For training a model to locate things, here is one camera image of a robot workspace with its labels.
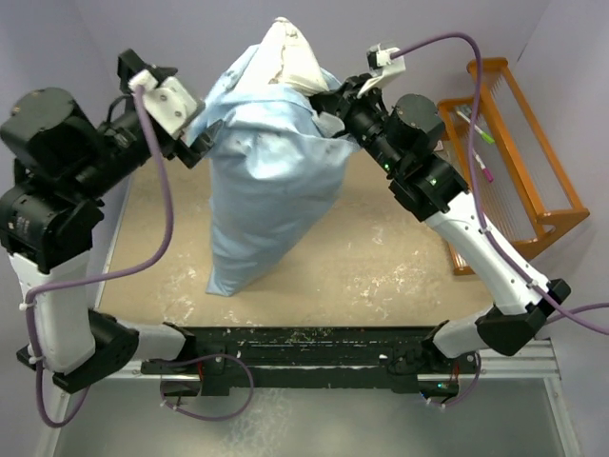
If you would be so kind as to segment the light blue pillowcase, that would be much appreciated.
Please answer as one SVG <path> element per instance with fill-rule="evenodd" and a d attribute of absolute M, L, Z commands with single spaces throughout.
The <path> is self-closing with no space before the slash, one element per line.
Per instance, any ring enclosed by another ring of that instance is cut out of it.
<path fill-rule="evenodd" d="M 359 150 L 295 89 L 240 89 L 257 51 L 249 46 L 221 74 L 187 136 L 191 145 L 215 122 L 223 124 L 206 156 L 212 213 L 206 291 L 225 297 L 272 271 L 331 209 L 348 159 Z"/>

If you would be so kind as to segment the white pillow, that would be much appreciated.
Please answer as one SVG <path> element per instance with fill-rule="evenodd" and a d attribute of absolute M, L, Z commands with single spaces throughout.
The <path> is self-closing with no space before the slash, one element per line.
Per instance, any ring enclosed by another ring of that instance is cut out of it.
<path fill-rule="evenodd" d="M 324 70 L 304 34 L 277 17 L 258 47 L 257 83 L 284 85 L 305 97 L 337 89 L 341 82 Z"/>

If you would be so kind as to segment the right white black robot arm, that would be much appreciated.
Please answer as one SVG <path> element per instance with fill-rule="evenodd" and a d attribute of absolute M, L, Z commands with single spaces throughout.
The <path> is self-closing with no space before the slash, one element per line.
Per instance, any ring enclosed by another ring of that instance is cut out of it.
<path fill-rule="evenodd" d="M 489 309 L 434 328 L 425 341 L 424 364 L 445 372 L 467 352 L 516 354 L 571 289 L 533 268 L 478 213 L 461 174 L 434 151 L 444 132 L 436 105 L 409 93 L 387 109 L 380 89 L 360 92 L 369 78 L 352 76 L 337 89 L 311 96 L 310 104 L 344 123 L 344 132 L 383 169 L 395 199 L 455 248 L 493 297 Z"/>

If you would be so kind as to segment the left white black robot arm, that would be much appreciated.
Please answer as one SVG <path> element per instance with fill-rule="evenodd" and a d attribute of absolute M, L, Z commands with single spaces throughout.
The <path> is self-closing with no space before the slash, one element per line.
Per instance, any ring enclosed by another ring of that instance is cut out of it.
<path fill-rule="evenodd" d="M 1 245 L 20 281 L 29 336 L 17 359 L 69 393 L 138 359 L 185 373 L 198 354 L 186 328 L 128 324 L 88 303 L 105 194 L 150 158 L 187 159 L 185 145 L 139 111 L 131 94 L 118 103 L 123 113 L 94 125 L 68 91 L 39 89 L 19 99 L 1 126 L 15 179 L 1 198 Z"/>

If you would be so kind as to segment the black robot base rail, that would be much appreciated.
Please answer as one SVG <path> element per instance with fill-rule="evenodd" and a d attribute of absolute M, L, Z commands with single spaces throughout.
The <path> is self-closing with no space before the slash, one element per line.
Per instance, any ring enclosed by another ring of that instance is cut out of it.
<path fill-rule="evenodd" d="M 469 351 L 443 359 L 427 341 L 430 327 L 187 328 L 181 365 L 145 361 L 145 374 L 182 380 L 205 396 L 233 387 L 378 388 L 432 397 L 458 393 L 476 371 Z"/>

